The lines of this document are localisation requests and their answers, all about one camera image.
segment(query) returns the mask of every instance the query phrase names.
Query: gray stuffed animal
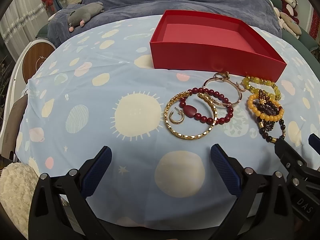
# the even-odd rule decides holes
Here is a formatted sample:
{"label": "gray stuffed animal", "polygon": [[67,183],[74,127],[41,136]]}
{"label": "gray stuffed animal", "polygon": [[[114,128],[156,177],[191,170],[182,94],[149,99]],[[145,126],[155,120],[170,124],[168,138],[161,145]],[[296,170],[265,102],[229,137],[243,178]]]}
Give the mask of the gray stuffed animal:
{"label": "gray stuffed animal", "polygon": [[69,31],[73,32],[79,25],[83,27],[92,17],[104,12],[102,5],[102,2],[93,2],[72,11],[68,17]]}

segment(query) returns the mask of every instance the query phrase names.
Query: blue gripper pad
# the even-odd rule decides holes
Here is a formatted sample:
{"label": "blue gripper pad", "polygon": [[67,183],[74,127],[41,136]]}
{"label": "blue gripper pad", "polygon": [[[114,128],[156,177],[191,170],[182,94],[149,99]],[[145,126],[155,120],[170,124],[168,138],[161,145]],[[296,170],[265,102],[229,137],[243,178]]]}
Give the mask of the blue gripper pad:
{"label": "blue gripper pad", "polygon": [[103,175],[109,167],[112,160],[112,152],[109,147],[106,147],[100,157],[91,166],[86,176],[82,179],[81,195],[84,198],[90,197],[95,192]]}
{"label": "blue gripper pad", "polygon": [[314,133],[309,136],[309,145],[320,155],[320,138]]}
{"label": "blue gripper pad", "polygon": [[241,178],[228,161],[228,156],[217,144],[211,147],[211,160],[231,195],[241,195]]}

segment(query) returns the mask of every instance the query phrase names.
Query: screw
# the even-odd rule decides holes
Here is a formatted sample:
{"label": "screw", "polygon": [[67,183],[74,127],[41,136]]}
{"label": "screw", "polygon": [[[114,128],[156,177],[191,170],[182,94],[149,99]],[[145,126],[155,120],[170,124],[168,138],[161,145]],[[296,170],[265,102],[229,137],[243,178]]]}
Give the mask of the screw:
{"label": "screw", "polygon": [[253,169],[251,169],[251,168],[245,168],[245,169],[244,169],[244,172],[245,172],[246,174],[252,174],[252,173],[253,173]]}
{"label": "screw", "polygon": [[70,176],[75,176],[77,173],[78,171],[76,169],[72,169],[71,171],[69,171]]}
{"label": "screw", "polygon": [[293,184],[294,184],[295,186],[298,186],[299,183],[300,183],[300,181],[299,181],[297,178],[294,178],[294,179],[292,180],[292,182],[293,182]]}
{"label": "screw", "polygon": [[46,174],[46,173],[42,173],[40,175],[40,179],[46,179],[47,177],[48,177],[48,174]]}
{"label": "screw", "polygon": [[277,176],[278,178],[281,178],[281,177],[282,177],[282,173],[281,173],[280,171],[276,171],[275,174],[276,174],[276,176]]}

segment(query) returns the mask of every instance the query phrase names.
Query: red bead bracelet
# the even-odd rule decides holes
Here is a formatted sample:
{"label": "red bead bracelet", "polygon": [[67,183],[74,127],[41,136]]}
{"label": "red bead bracelet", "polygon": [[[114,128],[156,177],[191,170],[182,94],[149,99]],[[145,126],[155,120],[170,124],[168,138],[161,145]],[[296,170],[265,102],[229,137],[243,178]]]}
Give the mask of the red bead bracelet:
{"label": "red bead bracelet", "polygon": [[[228,103],[229,99],[225,98],[223,94],[220,94],[218,91],[213,91],[212,89],[203,89],[203,88],[193,88],[192,90],[188,90],[190,94],[197,94],[197,93],[207,93],[210,96],[214,96],[215,98],[218,98],[221,100],[223,103]],[[187,105],[186,104],[186,99],[188,97],[183,97],[180,99],[179,106],[183,108],[184,114],[189,117],[189,118],[194,118],[197,121],[200,121],[201,123],[207,123],[208,125],[213,124],[213,119],[211,117],[207,118],[204,115],[201,115],[200,113],[197,112],[197,109],[193,106]],[[224,124],[225,122],[230,122],[230,119],[233,117],[233,108],[231,105],[227,105],[227,115],[223,118],[218,118],[216,124]]]}

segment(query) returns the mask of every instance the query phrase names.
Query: red stuffed animal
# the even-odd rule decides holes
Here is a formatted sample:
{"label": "red stuffed animal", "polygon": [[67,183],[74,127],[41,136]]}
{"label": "red stuffed animal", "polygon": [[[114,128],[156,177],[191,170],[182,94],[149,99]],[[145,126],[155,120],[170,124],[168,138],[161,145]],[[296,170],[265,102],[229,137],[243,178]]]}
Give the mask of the red stuffed animal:
{"label": "red stuffed animal", "polygon": [[292,20],[296,22],[296,24],[299,24],[299,20],[296,18],[298,16],[297,11],[295,10],[295,7],[298,4],[297,0],[281,0],[282,1],[282,11],[289,15]]}

